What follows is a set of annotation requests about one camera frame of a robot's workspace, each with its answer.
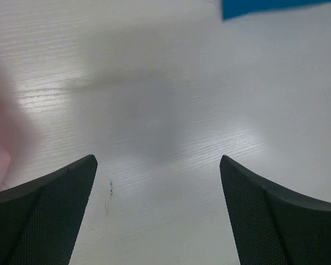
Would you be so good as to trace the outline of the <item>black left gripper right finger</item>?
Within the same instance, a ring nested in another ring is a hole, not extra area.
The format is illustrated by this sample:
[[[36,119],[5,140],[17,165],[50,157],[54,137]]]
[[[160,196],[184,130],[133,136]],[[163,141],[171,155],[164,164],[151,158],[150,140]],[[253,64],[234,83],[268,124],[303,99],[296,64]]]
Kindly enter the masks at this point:
[[[265,179],[228,156],[220,174],[240,264],[331,264],[331,203]]]

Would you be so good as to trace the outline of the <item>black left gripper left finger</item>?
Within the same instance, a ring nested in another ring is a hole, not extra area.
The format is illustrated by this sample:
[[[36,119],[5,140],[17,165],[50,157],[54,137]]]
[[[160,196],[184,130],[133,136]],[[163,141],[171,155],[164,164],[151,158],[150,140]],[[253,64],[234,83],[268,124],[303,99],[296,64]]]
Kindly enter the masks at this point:
[[[88,155],[0,191],[0,264],[69,264],[97,166]]]

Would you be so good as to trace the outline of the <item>blue t shirt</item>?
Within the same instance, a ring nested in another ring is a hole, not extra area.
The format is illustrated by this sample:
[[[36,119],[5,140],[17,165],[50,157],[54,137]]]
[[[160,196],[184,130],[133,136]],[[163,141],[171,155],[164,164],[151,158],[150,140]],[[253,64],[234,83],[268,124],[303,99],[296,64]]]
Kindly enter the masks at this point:
[[[255,12],[269,12],[329,3],[331,0],[222,0],[223,20]]]

